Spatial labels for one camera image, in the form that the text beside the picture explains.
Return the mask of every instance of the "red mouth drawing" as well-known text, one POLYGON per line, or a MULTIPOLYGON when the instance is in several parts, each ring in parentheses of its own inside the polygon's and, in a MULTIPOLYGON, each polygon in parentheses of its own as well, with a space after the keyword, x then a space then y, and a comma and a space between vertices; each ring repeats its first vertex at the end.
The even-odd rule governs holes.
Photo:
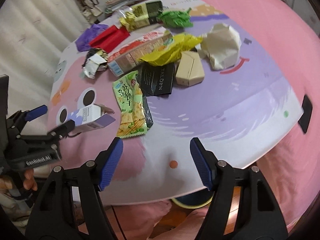
POLYGON ((250 61, 250 59, 240 57, 240 62, 239 62, 238 65, 234 66, 234 67, 231 68, 231 69, 227 69, 227 70, 221 71, 220 74, 225 75, 225 74, 230 74, 230 73, 233 73, 233 72, 237 71, 239 68, 242 67, 242 65, 243 65, 243 63, 244 63, 245 61, 250 61))

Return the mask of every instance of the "yellow plastic bag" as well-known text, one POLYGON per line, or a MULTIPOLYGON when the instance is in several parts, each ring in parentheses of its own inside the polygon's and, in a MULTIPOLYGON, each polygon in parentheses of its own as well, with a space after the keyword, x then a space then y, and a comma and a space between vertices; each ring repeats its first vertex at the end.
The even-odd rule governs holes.
POLYGON ((202 42, 202 37, 180 33, 167 39, 162 46, 144 55, 139 60, 146 61, 152 66, 163 66, 181 58, 181 52, 191 50, 202 42))

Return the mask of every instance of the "human hand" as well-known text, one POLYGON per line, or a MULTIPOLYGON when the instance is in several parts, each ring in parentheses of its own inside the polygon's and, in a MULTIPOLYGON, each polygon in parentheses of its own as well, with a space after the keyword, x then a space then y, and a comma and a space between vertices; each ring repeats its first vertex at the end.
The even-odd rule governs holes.
MULTIPOLYGON (((24 173, 25 176, 25 180, 23 181, 23 187, 26 190, 29 189, 33 189, 33 190, 37 190, 38 189, 38 185, 35 181, 35 178, 33 177, 34 171, 33 169, 30 170, 26 170, 24 173)), ((13 185, 12 185, 12 180, 10 179, 9 176, 3 175, 0 176, 0 189, 12 189, 13 185)))

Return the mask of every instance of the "silver screw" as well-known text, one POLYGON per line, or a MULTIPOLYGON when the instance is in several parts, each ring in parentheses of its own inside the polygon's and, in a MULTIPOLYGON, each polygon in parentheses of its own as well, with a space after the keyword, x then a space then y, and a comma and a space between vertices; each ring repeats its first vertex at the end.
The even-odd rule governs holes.
POLYGON ((55 167, 53 168, 53 171, 54 171, 54 172, 59 172, 59 171, 61 171, 61 166, 55 166, 55 167))
POLYGON ((252 166, 252 167, 251 167, 251 170, 252 170, 253 172, 258 172, 258 171, 260 171, 260 169, 259 169, 257 166, 252 166))
POLYGON ((87 167, 93 167, 95 165, 95 162, 94 161, 87 161, 85 165, 87 165, 87 167))
POLYGON ((220 167, 225 167, 225 166, 227 166, 227 163, 225 161, 218 161, 218 165, 220 167))

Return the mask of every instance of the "blue gripper pad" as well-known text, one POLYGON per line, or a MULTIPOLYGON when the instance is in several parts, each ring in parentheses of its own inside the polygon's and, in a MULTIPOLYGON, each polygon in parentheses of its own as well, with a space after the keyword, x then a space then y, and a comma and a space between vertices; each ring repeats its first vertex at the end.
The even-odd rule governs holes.
POLYGON ((113 174, 115 173, 118 162, 120 160, 120 157, 122 155, 123 141, 120 138, 115 138, 114 140, 116 139, 117 139, 116 144, 114 145, 112 142, 108 148, 108 150, 111 150, 111 153, 101 170, 101 180, 98 185, 101 191, 104 190, 105 187, 109 186, 111 179, 113 177, 113 174))
POLYGON ((46 114, 48 111, 48 108, 46 105, 39 106, 35 109, 30 110, 27 114, 26 117, 24 118, 25 121, 31 122, 32 120, 40 117, 41 115, 46 114))
POLYGON ((195 142, 194 138, 190 141, 190 153, 198 170, 202 184, 209 190, 212 190, 212 171, 209 168, 209 165, 207 164, 204 156, 202 155, 201 149, 195 142))

